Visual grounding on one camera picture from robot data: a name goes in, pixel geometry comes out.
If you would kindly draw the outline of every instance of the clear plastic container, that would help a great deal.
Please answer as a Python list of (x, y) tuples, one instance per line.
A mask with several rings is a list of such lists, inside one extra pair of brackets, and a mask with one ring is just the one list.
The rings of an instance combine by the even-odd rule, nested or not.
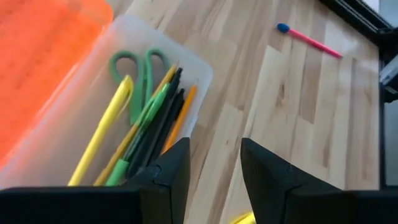
[[(67, 185), (118, 85), (108, 72), (109, 58), (119, 50), (142, 57), (151, 47), (162, 49), (170, 63), (183, 68), (180, 88), (189, 92), (197, 85), (195, 99), (179, 137), (190, 136), (213, 71), (202, 59), (134, 16), (121, 16), (98, 39), (76, 75), (59, 94), (40, 123), (21, 141), (15, 156), (0, 170), (0, 189), (15, 186)], [(121, 61), (119, 71), (136, 79), (130, 61)], [(164, 77), (155, 63), (155, 88)], [(127, 111), (109, 130), (81, 185), (91, 185), (130, 130)]]

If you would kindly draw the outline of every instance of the blue eraser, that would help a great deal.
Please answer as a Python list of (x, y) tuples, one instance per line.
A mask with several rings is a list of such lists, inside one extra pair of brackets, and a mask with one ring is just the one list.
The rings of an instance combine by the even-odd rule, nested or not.
[(284, 34), (286, 34), (290, 30), (290, 27), (286, 24), (278, 24), (276, 28)]

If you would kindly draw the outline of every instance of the pencil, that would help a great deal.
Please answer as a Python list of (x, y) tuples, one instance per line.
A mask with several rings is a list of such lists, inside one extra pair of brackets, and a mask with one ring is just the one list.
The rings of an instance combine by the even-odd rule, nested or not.
[(177, 118), (177, 122), (175, 123), (173, 131), (171, 132), (170, 137), (168, 138), (167, 143), (164, 146), (161, 154), (167, 152), (167, 150), (169, 150), (173, 146), (175, 139), (177, 138), (177, 135), (180, 132), (181, 126), (182, 126), (183, 122), (185, 121), (185, 117), (187, 116), (187, 113), (192, 105), (192, 102), (193, 102), (193, 99), (194, 99), (196, 93), (197, 93), (197, 86), (193, 85), (191, 87), (191, 90), (188, 93), (188, 96), (187, 96), (187, 99), (185, 100), (184, 105), (182, 106), (180, 115)]
[(173, 101), (173, 108), (170, 113), (167, 115), (166, 122), (164, 123), (162, 130), (160, 132), (160, 136), (157, 139), (156, 145), (150, 158), (146, 160), (145, 166), (148, 166), (152, 161), (156, 160), (159, 157), (160, 152), (162, 152), (163, 147), (166, 143), (167, 137), (169, 133), (171, 133), (173, 124), (177, 121), (178, 115), (181, 112), (182, 106), (184, 105), (184, 89), (181, 89), (179, 93), (175, 96)]
[[(177, 64), (171, 66), (169, 71), (166, 73), (166, 76), (163, 78), (159, 86), (157, 87), (156, 91), (152, 95), (152, 97), (156, 96), (156, 94), (163, 88), (163, 86), (168, 83), (172, 77), (174, 76), (174, 73), (177, 69)], [(95, 180), (94, 186), (100, 186), (104, 185), (106, 180), (108, 179), (109, 175), (112, 173), (113, 167), (116, 165), (116, 162), (119, 160), (119, 158), (126, 152), (127, 145), (129, 144), (130, 140), (134, 137), (134, 135), (137, 132), (137, 123), (134, 123), (130, 131), (126, 134), (118, 148), (116, 149), (116, 152), (112, 155), (112, 158), (109, 160), (108, 164), (106, 167), (102, 170), (100, 175), (97, 177)]]

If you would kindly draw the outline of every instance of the wooden table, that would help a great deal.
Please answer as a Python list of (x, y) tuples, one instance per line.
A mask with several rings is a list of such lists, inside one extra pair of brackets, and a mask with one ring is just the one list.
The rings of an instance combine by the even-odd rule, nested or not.
[[(228, 223), (251, 210), (243, 136), (341, 189), (377, 188), (378, 50), (318, 1), (110, 1), (214, 69), (191, 140), (186, 223)], [(280, 34), (279, 22), (344, 58)]]

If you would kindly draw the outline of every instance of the pink pencil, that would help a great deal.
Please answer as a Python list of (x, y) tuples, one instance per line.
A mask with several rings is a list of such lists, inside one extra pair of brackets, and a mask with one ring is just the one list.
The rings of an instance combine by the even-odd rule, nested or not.
[(314, 47), (316, 47), (316, 48), (318, 48), (318, 49), (320, 49), (320, 50), (322, 50), (322, 51), (324, 51), (324, 52), (326, 52), (326, 53), (328, 53), (328, 54), (330, 54), (330, 55), (332, 55), (332, 56), (334, 56), (334, 57), (336, 57), (336, 58), (342, 58), (342, 57), (343, 57), (343, 56), (342, 56), (340, 53), (338, 53), (337, 51), (332, 50), (331, 48), (327, 47), (326, 45), (321, 44), (321, 43), (319, 43), (318, 41), (316, 41), (316, 40), (314, 40), (314, 39), (311, 39), (311, 38), (307, 37), (306, 35), (300, 33), (300, 32), (297, 31), (297, 30), (291, 29), (291, 28), (290, 28), (288, 25), (286, 25), (286, 24), (278, 24), (278, 25), (277, 25), (277, 28), (278, 28), (278, 30), (281, 31), (282, 33), (284, 33), (284, 34), (289, 33), (290, 35), (292, 35), (292, 36), (294, 36), (294, 37), (296, 37), (296, 38), (298, 38), (298, 39), (300, 39), (300, 40), (302, 40), (302, 41), (304, 41), (304, 42), (306, 42), (306, 43), (308, 43), (308, 44), (310, 44), (310, 45), (312, 45), (312, 46), (314, 46)]

